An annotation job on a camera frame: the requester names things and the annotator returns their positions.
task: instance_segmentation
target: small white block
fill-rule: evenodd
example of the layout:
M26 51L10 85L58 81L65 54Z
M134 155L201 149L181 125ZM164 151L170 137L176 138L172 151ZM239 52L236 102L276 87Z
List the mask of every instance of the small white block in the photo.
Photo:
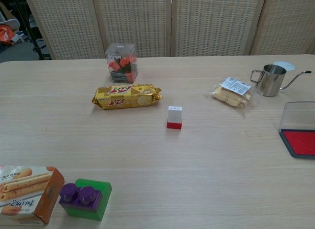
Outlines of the small white block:
M174 106L169 106L168 107L168 122L173 122L173 123L181 123L182 122L182 107L174 107Z

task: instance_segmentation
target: clear plastic box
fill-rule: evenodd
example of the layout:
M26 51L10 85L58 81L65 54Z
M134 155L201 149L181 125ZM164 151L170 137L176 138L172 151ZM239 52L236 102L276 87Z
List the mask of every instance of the clear plastic box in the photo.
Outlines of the clear plastic box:
M315 102L287 102L279 134L293 157L315 159Z
M135 44L112 43L105 52L109 74L114 82L133 83L138 74Z

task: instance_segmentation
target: biscuit package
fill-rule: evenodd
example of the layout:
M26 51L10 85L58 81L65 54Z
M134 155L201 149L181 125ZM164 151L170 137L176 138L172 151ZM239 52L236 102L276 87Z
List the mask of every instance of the biscuit package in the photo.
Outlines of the biscuit package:
M0 225L45 225L64 178L53 166L0 166Z
M232 77L223 79L220 84L213 88L210 94L232 107L240 108L243 114L248 108L257 105L260 97L262 97L255 87Z
M153 85L117 85L98 88L92 103L106 109L150 106L162 99Z

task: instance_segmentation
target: orange bag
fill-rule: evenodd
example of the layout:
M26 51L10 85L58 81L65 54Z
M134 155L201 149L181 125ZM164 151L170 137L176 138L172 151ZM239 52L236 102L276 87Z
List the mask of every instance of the orange bag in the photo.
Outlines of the orange bag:
M11 45L11 38L14 37L14 32L9 26L0 25L0 42L6 45Z

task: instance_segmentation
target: green lego brick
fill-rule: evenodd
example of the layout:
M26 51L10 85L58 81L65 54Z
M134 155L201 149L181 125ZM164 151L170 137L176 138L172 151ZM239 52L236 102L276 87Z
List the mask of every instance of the green lego brick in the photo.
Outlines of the green lego brick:
M109 200L109 196L112 192L112 186L110 185L110 183L79 178L75 181L74 184L77 187L93 186L94 189L100 190L102 192L103 198L96 212L84 211L74 208L64 208L67 214L69 214L72 217L102 221Z

